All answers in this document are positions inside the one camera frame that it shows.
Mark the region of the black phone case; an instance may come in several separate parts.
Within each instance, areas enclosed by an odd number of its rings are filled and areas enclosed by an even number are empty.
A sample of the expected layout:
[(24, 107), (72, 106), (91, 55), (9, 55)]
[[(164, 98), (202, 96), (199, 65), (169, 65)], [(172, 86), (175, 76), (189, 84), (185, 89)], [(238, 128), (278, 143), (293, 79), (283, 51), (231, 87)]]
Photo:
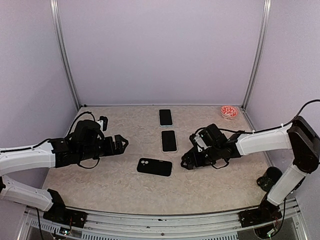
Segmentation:
[(170, 161), (140, 158), (136, 170), (139, 173), (169, 177), (173, 164)]

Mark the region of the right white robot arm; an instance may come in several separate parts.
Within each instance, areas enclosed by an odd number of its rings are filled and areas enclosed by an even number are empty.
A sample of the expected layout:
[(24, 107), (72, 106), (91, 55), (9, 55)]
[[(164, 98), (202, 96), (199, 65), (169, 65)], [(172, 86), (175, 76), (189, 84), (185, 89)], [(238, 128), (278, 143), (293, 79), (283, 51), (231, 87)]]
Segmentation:
[(218, 160), (228, 165), (230, 159), (275, 150), (292, 150), (293, 162), (282, 174), (256, 210), (256, 218), (266, 222), (285, 198), (320, 164), (320, 138), (302, 116), (291, 122), (260, 131), (235, 131), (227, 138), (216, 124), (199, 128), (190, 135), (193, 147), (181, 158), (187, 170), (214, 167)]

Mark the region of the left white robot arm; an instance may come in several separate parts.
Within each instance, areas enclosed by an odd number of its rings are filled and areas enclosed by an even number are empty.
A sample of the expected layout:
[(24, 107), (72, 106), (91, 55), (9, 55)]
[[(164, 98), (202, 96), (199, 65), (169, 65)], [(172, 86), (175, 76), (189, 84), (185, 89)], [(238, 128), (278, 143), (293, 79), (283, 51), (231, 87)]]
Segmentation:
[(105, 120), (80, 120), (73, 132), (64, 138), (50, 138), (34, 146), (3, 148), (0, 151), (0, 198), (1, 200), (37, 208), (63, 223), (70, 218), (60, 194), (52, 189), (39, 189), (17, 182), (11, 173), (38, 169), (81, 166), (82, 161), (122, 155), (129, 141), (117, 134), (105, 136)]

